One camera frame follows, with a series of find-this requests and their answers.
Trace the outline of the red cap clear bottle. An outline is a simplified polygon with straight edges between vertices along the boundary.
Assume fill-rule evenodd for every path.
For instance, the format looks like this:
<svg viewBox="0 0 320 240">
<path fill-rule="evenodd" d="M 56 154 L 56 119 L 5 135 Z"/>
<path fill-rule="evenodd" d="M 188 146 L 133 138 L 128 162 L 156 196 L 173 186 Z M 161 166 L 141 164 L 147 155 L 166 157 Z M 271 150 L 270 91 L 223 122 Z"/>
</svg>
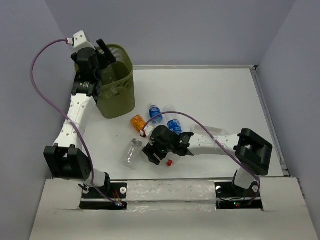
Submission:
<svg viewBox="0 0 320 240">
<path fill-rule="evenodd" d="M 160 160 L 160 165 L 167 168 L 175 166 L 178 161 L 181 159 L 181 156 L 174 154 L 173 152 L 167 152 L 162 150 L 160 152 L 162 159 Z"/>
</svg>

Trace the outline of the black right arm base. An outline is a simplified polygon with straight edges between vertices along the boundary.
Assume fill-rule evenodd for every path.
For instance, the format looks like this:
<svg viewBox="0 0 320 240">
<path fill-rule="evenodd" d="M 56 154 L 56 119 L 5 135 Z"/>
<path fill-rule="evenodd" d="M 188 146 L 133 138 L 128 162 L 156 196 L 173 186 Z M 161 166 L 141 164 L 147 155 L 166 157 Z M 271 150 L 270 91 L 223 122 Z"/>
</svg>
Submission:
<svg viewBox="0 0 320 240">
<path fill-rule="evenodd" d="M 254 181 L 249 189 L 233 186 L 230 181 L 215 183 L 216 209 L 263 209 L 262 199 L 258 191 L 258 183 Z"/>
</svg>

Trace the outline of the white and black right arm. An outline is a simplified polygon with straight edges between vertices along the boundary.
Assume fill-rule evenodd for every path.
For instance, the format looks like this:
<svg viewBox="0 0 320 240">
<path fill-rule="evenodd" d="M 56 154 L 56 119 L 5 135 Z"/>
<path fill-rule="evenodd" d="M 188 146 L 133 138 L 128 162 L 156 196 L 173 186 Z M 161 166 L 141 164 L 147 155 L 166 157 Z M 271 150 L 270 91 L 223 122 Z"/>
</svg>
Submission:
<svg viewBox="0 0 320 240">
<path fill-rule="evenodd" d="M 166 126 L 159 125 L 145 127 L 140 135 L 148 139 L 148 144 L 142 151 L 155 165 L 159 165 L 169 153 L 180 157 L 231 157 L 240 166 L 230 183 L 230 190 L 235 196 L 242 196 L 258 177 L 269 173 L 273 146 L 248 128 L 243 128 L 238 134 L 214 136 L 210 132 L 205 135 L 194 132 L 177 134 Z"/>
</svg>

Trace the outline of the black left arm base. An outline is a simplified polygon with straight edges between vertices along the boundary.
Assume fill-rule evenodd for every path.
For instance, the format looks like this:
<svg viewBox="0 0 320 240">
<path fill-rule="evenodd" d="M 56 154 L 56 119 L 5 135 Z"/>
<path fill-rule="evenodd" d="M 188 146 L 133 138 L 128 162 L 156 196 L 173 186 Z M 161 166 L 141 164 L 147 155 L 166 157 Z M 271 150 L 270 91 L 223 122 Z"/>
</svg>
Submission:
<svg viewBox="0 0 320 240">
<path fill-rule="evenodd" d="M 110 190 L 103 187 L 81 186 L 82 194 L 79 203 L 81 210 L 118 211 L 127 209 L 126 182 L 111 182 Z"/>
</svg>

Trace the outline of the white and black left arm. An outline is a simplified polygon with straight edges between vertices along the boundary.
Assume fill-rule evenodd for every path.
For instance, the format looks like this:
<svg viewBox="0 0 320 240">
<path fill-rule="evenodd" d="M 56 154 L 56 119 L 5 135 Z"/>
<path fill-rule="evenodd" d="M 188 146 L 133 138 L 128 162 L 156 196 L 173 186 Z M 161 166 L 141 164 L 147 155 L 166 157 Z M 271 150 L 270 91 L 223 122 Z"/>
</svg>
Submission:
<svg viewBox="0 0 320 240">
<path fill-rule="evenodd" d="M 71 55 L 78 70 L 70 107 L 60 134 L 52 146 L 45 147 L 43 154 L 54 178 L 79 181 L 104 198 L 111 191 L 110 176 L 93 167 L 83 136 L 102 92 L 103 70 L 115 63 L 116 58 L 102 39 L 96 43 L 98 47 L 85 46 Z"/>
</svg>

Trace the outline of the olive green mesh bin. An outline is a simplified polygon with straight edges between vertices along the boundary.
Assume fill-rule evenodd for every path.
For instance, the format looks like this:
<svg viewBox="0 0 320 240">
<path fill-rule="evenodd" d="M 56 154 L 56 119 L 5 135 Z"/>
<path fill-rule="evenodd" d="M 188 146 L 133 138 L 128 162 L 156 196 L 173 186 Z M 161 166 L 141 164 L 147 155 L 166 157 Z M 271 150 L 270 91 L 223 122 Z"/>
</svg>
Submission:
<svg viewBox="0 0 320 240">
<path fill-rule="evenodd" d="M 115 85 L 119 95 L 110 99 L 101 98 L 103 71 L 95 72 L 97 58 L 95 52 L 99 46 L 83 48 L 71 55 L 75 65 L 75 78 L 71 90 L 70 112 L 77 117 L 83 117 L 91 108 L 96 106 L 103 117 L 114 119 L 131 112 L 135 108 L 135 87 L 133 65 L 123 47 L 110 44 L 107 47 L 116 58 L 109 65 L 122 71 L 123 78 Z"/>
</svg>

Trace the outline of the grey cap clear bottle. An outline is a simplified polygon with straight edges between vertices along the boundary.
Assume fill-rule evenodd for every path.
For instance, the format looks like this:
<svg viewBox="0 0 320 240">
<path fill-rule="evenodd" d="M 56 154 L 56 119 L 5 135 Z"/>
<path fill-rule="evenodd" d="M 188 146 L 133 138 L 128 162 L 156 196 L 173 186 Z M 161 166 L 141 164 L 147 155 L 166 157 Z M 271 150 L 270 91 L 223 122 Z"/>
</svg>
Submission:
<svg viewBox="0 0 320 240">
<path fill-rule="evenodd" d="M 124 158 L 122 160 L 127 167 L 131 169 L 135 167 L 136 163 L 138 162 L 138 158 L 141 155 L 142 147 L 143 143 L 136 138 L 133 138 L 129 142 L 125 149 Z"/>
</svg>

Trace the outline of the inverted Pocari Sweat blue bottle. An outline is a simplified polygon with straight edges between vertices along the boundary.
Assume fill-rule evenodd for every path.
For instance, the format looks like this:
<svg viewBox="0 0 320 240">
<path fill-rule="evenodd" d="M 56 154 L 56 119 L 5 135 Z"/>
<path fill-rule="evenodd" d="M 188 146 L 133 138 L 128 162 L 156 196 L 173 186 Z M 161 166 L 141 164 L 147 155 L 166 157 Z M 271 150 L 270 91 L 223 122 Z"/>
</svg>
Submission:
<svg viewBox="0 0 320 240">
<path fill-rule="evenodd" d="M 163 108 L 164 112 L 167 112 L 164 114 L 167 127 L 170 131 L 176 133 L 177 135 L 180 135 L 182 131 L 181 123 L 178 119 L 178 115 L 176 113 L 169 113 L 169 112 L 175 112 L 176 109 L 173 105 L 167 105 Z"/>
</svg>

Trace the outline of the orange label plastic bottle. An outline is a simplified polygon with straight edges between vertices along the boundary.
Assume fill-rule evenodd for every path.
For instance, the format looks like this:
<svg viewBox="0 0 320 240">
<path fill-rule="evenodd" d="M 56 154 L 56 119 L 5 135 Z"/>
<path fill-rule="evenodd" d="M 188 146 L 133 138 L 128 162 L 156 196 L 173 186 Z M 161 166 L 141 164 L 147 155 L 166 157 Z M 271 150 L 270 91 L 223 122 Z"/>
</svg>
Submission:
<svg viewBox="0 0 320 240">
<path fill-rule="evenodd" d="M 142 131 L 144 129 L 144 126 L 146 125 L 146 121 L 139 114 L 135 115 L 130 120 L 130 123 L 138 133 L 140 133 L 140 131 Z"/>
</svg>

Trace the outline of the upright Pocari Sweat blue bottle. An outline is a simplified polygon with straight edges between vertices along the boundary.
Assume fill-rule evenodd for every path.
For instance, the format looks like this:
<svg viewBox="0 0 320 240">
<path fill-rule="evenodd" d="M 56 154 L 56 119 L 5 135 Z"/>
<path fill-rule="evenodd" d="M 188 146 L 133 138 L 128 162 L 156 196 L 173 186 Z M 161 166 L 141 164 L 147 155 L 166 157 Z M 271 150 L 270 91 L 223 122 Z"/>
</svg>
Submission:
<svg viewBox="0 0 320 240">
<path fill-rule="evenodd" d="M 161 113 L 161 110 L 158 106 L 156 106 L 153 103 L 149 104 L 149 110 L 148 110 L 148 114 L 150 118 L 153 118 L 151 120 L 151 123 L 153 125 L 161 125 L 164 123 L 164 119 L 162 115 L 159 115 Z"/>
</svg>

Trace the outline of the large ribbed clear bottle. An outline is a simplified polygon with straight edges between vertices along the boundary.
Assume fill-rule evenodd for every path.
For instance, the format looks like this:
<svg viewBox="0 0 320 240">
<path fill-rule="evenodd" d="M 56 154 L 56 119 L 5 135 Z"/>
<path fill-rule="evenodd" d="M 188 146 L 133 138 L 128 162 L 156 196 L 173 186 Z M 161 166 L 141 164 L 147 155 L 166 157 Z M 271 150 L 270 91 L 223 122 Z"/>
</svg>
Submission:
<svg viewBox="0 0 320 240">
<path fill-rule="evenodd" d="M 222 128 L 210 127 L 205 126 L 205 128 L 213 135 L 213 136 L 229 136 L 230 134 Z M 191 124 L 190 131 L 199 134 L 199 135 L 206 135 L 207 132 L 198 124 Z"/>
</svg>

